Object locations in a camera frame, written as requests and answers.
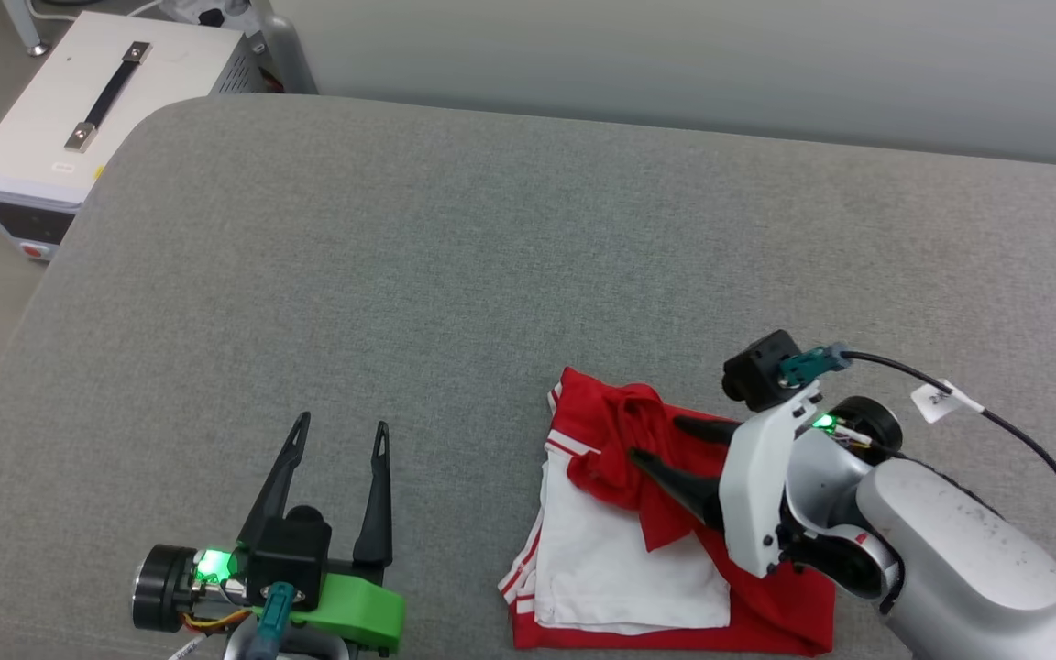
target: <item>white fabric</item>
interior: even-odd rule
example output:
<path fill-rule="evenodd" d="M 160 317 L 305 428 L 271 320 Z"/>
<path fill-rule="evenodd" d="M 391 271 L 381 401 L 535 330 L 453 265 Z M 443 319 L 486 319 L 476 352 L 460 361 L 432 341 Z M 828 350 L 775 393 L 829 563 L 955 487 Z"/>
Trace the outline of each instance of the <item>white fabric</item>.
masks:
<path fill-rule="evenodd" d="M 553 412 L 559 393 L 549 396 Z M 544 627 L 625 636 L 728 625 L 728 582 L 695 535 L 646 552 L 637 513 L 601 503 L 569 482 L 571 456 L 596 450 L 557 431 L 545 450 L 541 512 L 499 581 L 520 614 L 535 611 Z"/>

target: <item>folded clothing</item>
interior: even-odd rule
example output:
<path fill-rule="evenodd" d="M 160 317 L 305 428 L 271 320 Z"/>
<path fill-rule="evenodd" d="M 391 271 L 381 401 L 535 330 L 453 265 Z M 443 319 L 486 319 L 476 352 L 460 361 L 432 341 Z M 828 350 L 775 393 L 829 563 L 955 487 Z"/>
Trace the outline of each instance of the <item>folded clothing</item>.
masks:
<path fill-rule="evenodd" d="M 517 648 L 687 648 L 817 656 L 833 646 L 832 584 L 785 569 L 757 580 L 724 540 L 628 460 L 628 448 L 717 476 L 727 449 L 682 434 L 647 385 L 566 369 L 549 393 L 541 511 L 499 582 Z"/>

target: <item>green led light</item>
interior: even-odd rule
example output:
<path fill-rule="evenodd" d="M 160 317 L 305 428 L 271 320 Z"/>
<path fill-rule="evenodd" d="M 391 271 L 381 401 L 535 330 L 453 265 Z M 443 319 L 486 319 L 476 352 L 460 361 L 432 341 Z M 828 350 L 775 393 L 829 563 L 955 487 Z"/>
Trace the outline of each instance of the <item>green led light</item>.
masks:
<path fill-rule="evenodd" d="M 221 550 L 202 552 L 202 559 L 197 561 L 197 568 L 193 569 L 193 580 L 210 582 L 210 584 L 219 584 L 223 580 L 229 580 L 231 577 L 230 560 L 230 552 Z"/>

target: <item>robotic arm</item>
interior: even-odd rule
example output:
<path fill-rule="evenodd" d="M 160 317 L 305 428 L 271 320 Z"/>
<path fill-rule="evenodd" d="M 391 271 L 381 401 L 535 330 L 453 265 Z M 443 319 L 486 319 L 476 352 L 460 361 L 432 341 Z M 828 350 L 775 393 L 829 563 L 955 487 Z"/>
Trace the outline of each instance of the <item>robotic arm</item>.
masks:
<path fill-rule="evenodd" d="M 724 364 L 724 392 L 757 413 L 684 428 L 729 441 L 718 480 L 634 461 L 757 577 L 809 566 L 868 601 L 921 660 L 1056 657 L 1056 563 L 988 505 L 908 459 L 899 422 L 865 397 L 817 417 L 816 376 L 850 364 L 779 329 Z"/>
<path fill-rule="evenodd" d="M 278 653 L 355 660 L 361 649 L 381 657 L 398 650 L 407 604 L 381 587 L 393 563 L 390 430 L 378 422 L 353 560 L 328 560 L 332 529 L 323 515 L 305 505 L 284 513 L 309 419 L 296 419 L 232 550 L 149 551 L 135 578 L 134 626 L 227 636 L 226 660 L 274 660 Z"/>

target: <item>black handle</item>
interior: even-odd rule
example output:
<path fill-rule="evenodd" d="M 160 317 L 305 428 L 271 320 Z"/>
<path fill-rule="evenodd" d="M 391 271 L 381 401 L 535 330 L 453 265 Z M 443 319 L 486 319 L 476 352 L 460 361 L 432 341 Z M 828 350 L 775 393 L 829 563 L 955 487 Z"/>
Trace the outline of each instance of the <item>black handle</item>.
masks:
<path fill-rule="evenodd" d="M 100 96 L 96 97 L 96 102 L 93 103 L 92 109 L 88 110 L 88 117 L 84 117 L 83 121 L 77 124 L 75 129 L 72 129 L 72 134 L 68 136 L 68 142 L 63 143 L 64 149 L 79 151 L 80 154 L 84 150 L 88 150 L 88 144 L 92 142 L 93 137 L 96 137 L 96 129 L 99 129 L 100 125 L 103 124 L 105 116 L 108 115 L 108 111 L 113 107 L 116 97 L 121 95 L 125 83 L 129 82 L 129 78 L 133 76 L 134 71 L 137 71 L 137 67 L 140 67 L 142 62 L 146 61 L 149 49 L 150 44 L 144 41 L 134 41 L 129 46 L 129 50 L 125 52 L 125 56 L 121 58 L 121 65 L 116 68 L 113 78 L 108 80 L 108 84 L 100 92 Z"/>

